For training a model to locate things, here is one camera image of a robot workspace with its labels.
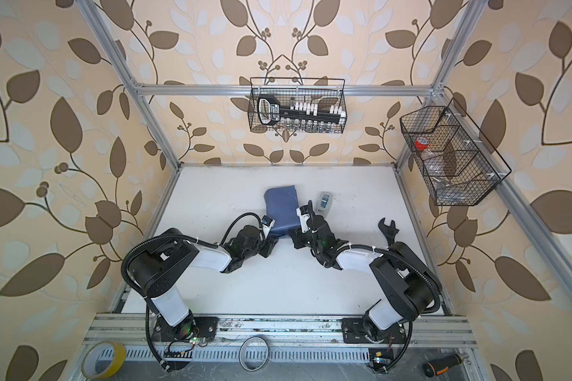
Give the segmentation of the blue wrapping paper sheet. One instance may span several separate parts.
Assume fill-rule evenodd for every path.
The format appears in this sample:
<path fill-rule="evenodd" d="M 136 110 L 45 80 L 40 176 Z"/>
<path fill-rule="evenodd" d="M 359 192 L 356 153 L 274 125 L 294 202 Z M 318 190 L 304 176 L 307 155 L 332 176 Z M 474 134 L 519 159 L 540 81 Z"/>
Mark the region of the blue wrapping paper sheet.
<path fill-rule="evenodd" d="M 282 237 L 288 235 L 291 230 L 300 228 L 300 218 L 296 212 L 300 204 L 294 186 L 268 189 L 264 200 L 265 214 L 274 221 L 269 232 L 271 237 Z"/>

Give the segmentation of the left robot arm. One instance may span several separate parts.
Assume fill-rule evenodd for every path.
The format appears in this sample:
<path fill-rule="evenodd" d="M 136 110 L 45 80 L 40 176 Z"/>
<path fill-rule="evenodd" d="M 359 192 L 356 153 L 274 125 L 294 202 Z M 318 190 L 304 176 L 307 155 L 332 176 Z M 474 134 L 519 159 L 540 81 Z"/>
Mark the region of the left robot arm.
<path fill-rule="evenodd" d="M 228 274 L 251 257 L 268 257 L 277 241 L 269 235 L 274 224 L 271 217 L 244 213 L 230 224 L 219 244 L 171 228 L 128 252 L 121 265 L 122 278 L 145 300 L 147 311 L 157 315 L 162 333 L 189 338 L 200 330 L 176 282 L 189 268 Z"/>

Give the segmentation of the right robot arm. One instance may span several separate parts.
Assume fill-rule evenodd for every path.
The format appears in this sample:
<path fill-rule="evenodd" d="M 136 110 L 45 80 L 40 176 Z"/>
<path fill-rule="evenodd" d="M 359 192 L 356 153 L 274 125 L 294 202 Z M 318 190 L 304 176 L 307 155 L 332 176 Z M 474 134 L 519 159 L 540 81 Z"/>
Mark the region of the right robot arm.
<path fill-rule="evenodd" d="M 441 307 L 442 285 L 438 277 L 408 245 L 396 240 L 399 230 L 395 222 L 386 224 L 384 218 L 378 222 L 388 244 L 384 249 L 336 238 L 311 203 L 299 207 L 296 215 L 300 227 L 289 233 L 296 249 L 309 248 L 324 268 L 360 271 L 378 281 L 385 297 L 363 314 L 352 333 L 381 343 L 398 324 L 412 324 L 419 316 Z"/>

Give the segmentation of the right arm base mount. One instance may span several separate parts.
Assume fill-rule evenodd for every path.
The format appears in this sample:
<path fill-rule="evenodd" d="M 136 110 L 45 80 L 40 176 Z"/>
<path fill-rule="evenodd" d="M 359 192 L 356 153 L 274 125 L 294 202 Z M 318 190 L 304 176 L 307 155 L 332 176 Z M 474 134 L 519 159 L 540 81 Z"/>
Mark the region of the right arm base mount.
<path fill-rule="evenodd" d="M 407 339 L 406 329 L 398 323 L 379 330 L 370 319 L 362 317 L 343 318 L 341 329 L 346 344 L 403 344 Z"/>

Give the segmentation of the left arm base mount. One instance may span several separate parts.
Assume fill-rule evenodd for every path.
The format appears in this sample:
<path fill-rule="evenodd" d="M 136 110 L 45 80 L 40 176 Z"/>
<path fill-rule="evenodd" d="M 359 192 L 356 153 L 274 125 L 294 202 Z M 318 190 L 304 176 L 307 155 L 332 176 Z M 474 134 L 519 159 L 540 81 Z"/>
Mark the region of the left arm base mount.
<path fill-rule="evenodd" d="M 214 340 L 218 332 L 218 323 L 218 317 L 195 316 L 194 314 L 190 314 L 176 326 L 171 326 L 159 315 L 150 333 L 154 341 L 192 342 L 192 339 L 196 338 L 206 343 Z"/>

